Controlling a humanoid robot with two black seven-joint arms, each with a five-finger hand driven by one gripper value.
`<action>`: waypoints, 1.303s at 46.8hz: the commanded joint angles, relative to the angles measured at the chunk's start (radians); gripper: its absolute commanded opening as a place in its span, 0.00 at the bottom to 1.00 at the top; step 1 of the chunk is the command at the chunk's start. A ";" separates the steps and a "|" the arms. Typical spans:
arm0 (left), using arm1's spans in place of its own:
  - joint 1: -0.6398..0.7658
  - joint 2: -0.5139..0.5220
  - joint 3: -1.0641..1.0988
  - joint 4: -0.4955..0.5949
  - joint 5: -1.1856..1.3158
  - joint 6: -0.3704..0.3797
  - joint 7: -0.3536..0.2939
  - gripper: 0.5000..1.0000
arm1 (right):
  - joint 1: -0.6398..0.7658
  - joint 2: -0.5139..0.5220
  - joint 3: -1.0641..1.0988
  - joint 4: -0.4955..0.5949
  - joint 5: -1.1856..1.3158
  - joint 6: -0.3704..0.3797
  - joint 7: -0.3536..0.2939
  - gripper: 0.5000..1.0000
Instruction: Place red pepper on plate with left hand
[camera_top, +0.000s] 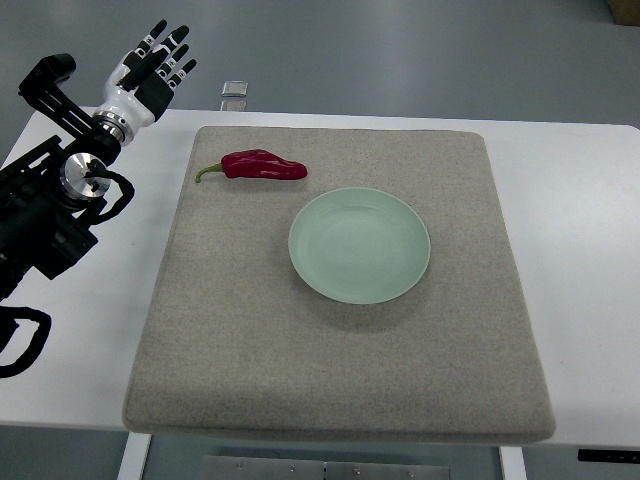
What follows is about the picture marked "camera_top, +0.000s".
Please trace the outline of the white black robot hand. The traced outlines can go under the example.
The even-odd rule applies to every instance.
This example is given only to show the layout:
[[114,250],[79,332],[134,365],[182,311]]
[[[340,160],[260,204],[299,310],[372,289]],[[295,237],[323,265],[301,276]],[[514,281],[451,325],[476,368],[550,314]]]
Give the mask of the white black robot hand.
[[184,59],[189,27],[182,25],[169,33],[164,32],[166,28],[167,22],[160,21],[124,55],[106,81],[103,103],[93,113],[123,146],[161,118],[175,90],[197,64]]

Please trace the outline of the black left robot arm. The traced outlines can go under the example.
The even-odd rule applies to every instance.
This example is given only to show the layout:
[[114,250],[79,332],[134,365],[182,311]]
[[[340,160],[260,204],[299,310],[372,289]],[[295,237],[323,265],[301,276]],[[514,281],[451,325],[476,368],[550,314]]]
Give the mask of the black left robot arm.
[[118,216],[135,189],[111,170],[125,141],[111,119],[85,113],[59,88],[76,69],[61,53],[42,58],[18,93],[69,133],[54,135],[1,170],[1,296],[8,298],[30,269],[53,279],[97,243],[91,227]]

